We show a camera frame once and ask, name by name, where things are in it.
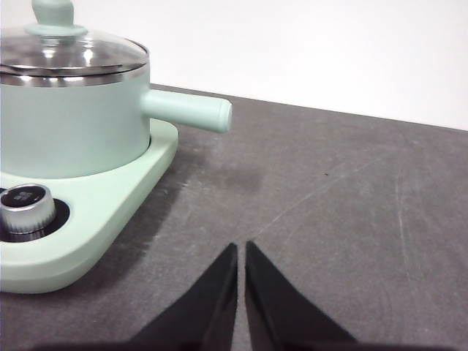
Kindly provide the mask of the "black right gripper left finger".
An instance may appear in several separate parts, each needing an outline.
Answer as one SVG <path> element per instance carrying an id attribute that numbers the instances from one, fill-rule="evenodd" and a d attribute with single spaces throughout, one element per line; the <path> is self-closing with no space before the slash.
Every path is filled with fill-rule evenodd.
<path id="1" fill-rule="evenodd" d="M 238 302 L 238 248 L 229 244 L 174 304 L 133 336 L 131 350 L 230 350 Z"/>

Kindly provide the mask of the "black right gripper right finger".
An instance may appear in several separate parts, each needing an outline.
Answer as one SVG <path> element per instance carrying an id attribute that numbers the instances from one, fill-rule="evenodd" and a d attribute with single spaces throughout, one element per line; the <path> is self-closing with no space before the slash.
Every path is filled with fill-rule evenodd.
<path id="1" fill-rule="evenodd" d="M 299 293 L 252 241 L 246 243 L 246 309 L 254 350 L 367 350 Z"/>

